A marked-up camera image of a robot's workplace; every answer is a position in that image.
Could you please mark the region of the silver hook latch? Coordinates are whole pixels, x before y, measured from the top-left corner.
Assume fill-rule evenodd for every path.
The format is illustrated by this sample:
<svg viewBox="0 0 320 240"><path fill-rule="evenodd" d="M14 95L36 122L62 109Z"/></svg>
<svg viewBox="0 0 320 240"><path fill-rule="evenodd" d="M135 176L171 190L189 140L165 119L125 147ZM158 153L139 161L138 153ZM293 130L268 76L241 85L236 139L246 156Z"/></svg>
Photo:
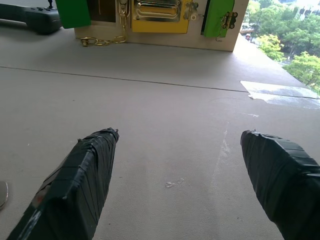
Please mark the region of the silver hook latch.
<svg viewBox="0 0 320 240"><path fill-rule="evenodd" d="M221 38L222 38L222 30L226 29L227 28L227 16L224 15L220 18L220 30L219 30L219 33L218 33L218 36L215 38L215 41L216 42L221 42Z"/></svg>

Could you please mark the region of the wooden latch busy board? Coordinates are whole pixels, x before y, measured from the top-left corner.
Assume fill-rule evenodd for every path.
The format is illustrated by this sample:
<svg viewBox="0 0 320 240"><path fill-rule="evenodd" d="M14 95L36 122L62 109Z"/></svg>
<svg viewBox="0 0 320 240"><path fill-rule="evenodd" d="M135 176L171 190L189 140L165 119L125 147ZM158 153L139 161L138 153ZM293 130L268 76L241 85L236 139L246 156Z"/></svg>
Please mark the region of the wooden latch busy board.
<svg viewBox="0 0 320 240"><path fill-rule="evenodd" d="M192 19L187 33L132 32L132 0L87 0L91 25L74 29L84 47L90 45L135 43L231 52L234 50L249 0L235 0L233 11L238 13L235 27L217 42L215 37L201 35L207 0L192 0Z"/></svg>

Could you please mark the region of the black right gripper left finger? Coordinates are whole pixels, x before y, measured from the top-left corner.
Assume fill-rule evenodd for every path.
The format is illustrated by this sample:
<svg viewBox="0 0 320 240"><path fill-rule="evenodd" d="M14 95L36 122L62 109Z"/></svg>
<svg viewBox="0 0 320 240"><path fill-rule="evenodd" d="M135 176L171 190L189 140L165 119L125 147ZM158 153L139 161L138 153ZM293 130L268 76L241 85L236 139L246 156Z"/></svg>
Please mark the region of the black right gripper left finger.
<svg viewBox="0 0 320 240"><path fill-rule="evenodd" d="M79 139L43 181L6 240L92 240L112 177L117 129Z"/></svg>

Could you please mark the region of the clear tape patch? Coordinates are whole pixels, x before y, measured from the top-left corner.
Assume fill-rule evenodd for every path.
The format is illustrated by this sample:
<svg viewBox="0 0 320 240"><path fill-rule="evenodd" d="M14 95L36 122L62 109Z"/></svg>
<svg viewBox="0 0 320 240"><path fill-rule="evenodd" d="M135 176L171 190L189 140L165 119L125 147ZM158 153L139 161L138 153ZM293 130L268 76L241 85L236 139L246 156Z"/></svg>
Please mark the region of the clear tape patch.
<svg viewBox="0 0 320 240"><path fill-rule="evenodd" d="M320 110L320 96L308 88L240 81L253 100L268 104Z"/></svg>

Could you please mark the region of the dark grey game controller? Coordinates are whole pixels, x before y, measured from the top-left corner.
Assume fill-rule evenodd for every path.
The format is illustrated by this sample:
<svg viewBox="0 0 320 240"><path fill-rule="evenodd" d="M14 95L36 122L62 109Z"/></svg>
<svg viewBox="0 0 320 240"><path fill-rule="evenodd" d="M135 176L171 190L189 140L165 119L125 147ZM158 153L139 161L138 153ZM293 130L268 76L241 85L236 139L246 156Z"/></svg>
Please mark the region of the dark grey game controller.
<svg viewBox="0 0 320 240"><path fill-rule="evenodd" d="M62 27L59 12L53 7L53 0L47 0L48 7L28 7L0 3L0 19L25 23L29 29L40 35L50 35Z"/></svg>

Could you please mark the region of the green hinged door panel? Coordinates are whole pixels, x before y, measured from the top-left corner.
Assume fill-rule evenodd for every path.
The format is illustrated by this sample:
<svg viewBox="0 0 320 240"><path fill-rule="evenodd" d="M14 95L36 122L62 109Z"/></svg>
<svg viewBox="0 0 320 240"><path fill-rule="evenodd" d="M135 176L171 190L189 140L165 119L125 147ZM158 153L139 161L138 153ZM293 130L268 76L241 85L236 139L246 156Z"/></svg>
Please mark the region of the green hinged door panel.
<svg viewBox="0 0 320 240"><path fill-rule="evenodd" d="M87 0L55 0L55 3L65 29L91 25Z"/></svg>

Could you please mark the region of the green panel with brass hinge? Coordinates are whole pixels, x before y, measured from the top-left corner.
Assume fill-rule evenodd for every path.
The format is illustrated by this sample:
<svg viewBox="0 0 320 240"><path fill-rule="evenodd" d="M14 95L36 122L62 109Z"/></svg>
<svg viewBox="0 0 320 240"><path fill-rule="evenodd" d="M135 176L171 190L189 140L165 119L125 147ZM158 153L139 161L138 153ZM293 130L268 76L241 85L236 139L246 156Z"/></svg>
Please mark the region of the green panel with brass hinge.
<svg viewBox="0 0 320 240"><path fill-rule="evenodd" d="M227 31L235 27L238 13L234 11L235 0L207 0L203 17L201 35L206 38L216 38L220 31L220 19L226 15L226 29L221 36L225 38Z"/></svg>

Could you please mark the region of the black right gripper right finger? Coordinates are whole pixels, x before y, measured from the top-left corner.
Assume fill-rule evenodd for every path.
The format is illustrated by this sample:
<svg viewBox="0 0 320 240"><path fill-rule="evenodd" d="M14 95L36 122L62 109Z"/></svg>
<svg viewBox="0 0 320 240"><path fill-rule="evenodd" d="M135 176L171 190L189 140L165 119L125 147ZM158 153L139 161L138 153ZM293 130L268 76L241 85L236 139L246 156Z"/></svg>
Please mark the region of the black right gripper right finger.
<svg viewBox="0 0 320 240"><path fill-rule="evenodd" d="M320 165L298 144L255 130L240 145L256 197L284 240L320 240Z"/></svg>

